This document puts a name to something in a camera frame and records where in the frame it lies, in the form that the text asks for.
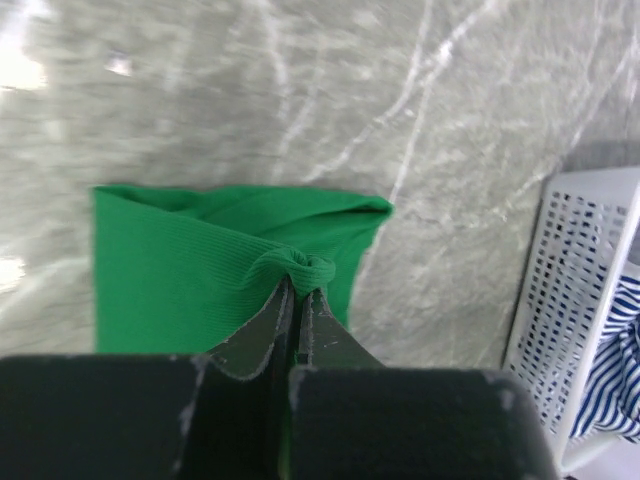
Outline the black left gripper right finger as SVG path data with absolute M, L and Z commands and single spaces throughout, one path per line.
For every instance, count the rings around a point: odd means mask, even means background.
M 293 479 L 556 479 L 533 400 L 495 370 L 382 365 L 322 292 L 289 376 Z

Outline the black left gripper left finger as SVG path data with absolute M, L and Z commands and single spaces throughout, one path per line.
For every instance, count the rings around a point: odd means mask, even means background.
M 1 360 L 5 479 L 274 479 L 295 293 L 201 354 Z

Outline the green tank top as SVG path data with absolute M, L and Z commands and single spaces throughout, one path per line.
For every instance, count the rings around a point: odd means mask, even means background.
M 356 274 L 392 205 L 310 187 L 93 191 L 95 348 L 203 352 L 232 335 L 284 278 L 322 290 L 346 323 Z

